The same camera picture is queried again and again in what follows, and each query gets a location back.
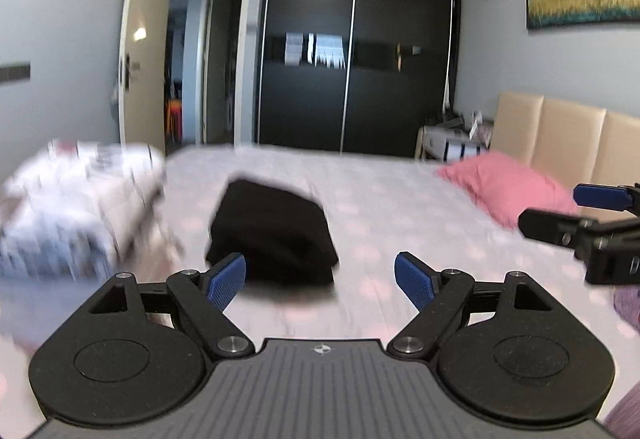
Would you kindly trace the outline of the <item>beige padded headboard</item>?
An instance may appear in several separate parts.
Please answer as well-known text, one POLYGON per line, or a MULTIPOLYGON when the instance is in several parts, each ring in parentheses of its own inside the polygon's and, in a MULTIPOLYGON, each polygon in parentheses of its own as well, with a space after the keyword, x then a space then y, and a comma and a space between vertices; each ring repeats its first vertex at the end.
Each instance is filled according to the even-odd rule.
POLYGON ((525 92, 501 92, 491 150, 573 188, 639 180, 639 120, 525 92))

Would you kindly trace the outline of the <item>pink pillow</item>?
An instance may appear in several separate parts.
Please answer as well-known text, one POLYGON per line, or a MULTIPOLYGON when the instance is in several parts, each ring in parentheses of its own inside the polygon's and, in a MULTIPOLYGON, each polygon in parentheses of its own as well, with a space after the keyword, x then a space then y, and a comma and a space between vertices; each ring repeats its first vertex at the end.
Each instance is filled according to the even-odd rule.
POLYGON ((500 152, 445 165, 436 175, 469 194, 472 202, 501 227, 513 230, 527 210, 577 215, 570 190, 500 152))

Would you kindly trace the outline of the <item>grey pink-dotted bed sheet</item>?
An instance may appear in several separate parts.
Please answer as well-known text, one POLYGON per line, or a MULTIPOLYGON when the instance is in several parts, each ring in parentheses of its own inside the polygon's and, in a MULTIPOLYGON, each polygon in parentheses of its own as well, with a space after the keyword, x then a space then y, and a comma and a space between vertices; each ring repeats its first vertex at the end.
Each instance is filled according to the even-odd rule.
POLYGON ((276 362, 265 373, 222 375, 222 394, 192 429, 205 438, 469 438, 472 429, 431 411, 415 367, 383 367, 385 397, 346 378, 371 369, 372 347, 340 352, 345 338, 389 341, 414 316, 394 281, 393 261, 411 251, 435 268, 485 281, 530 274, 611 352, 611 412, 639 379, 639 335, 617 315, 607 287, 585 285, 569 251, 506 230, 435 164, 410 160, 262 150, 186 149, 167 161, 163 199, 142 223, 127 267, 141 281, 201 269, 208 231, 230 180, 245 176, 308 196, 323 208, 338 263, 326 289, 244 289, 228 316, 276 362))

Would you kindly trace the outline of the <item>folded black garment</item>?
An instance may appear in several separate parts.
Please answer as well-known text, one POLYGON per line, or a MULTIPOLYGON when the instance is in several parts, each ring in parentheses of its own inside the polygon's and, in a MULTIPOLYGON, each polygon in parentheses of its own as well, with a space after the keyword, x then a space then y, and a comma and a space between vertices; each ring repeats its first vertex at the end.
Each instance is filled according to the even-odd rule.
POLYGON ((244 257, 248 283, 278 286, 329 286, 338 264, 317 202, 247 178, 228 183, 209 227, 207 263, 231 254, 244 257))

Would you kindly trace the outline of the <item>white bedside table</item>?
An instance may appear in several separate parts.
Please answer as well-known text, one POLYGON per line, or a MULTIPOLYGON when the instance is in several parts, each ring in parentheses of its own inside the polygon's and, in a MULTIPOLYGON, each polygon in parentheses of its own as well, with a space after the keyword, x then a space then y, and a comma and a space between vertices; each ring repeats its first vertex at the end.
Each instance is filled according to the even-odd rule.
POLYGON ((419 128, 414 158, 418 161, 454 163, 475 158, 488 151, 494 121, 485 120, 480 112, 472 116, 470 127, 462 116, 455 116, 437 125, 419 128))

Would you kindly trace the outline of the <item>white room door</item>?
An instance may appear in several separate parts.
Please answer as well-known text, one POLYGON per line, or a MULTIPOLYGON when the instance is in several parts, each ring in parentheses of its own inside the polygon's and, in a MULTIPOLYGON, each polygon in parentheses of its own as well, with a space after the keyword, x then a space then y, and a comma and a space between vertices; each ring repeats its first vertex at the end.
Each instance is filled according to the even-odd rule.
POLYGON ((165 54, 170 0, 124 0, 118 55, 119 139, 165 149, 165 54))

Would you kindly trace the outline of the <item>black sliding wardrobe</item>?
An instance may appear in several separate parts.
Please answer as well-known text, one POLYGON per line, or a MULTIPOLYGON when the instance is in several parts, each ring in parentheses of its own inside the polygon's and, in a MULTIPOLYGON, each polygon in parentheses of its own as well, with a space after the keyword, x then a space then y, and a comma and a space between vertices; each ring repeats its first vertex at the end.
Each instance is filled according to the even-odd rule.
POLYGON ((413 155, 454 98, 460 0, 265 0, 258 144, 413 155))

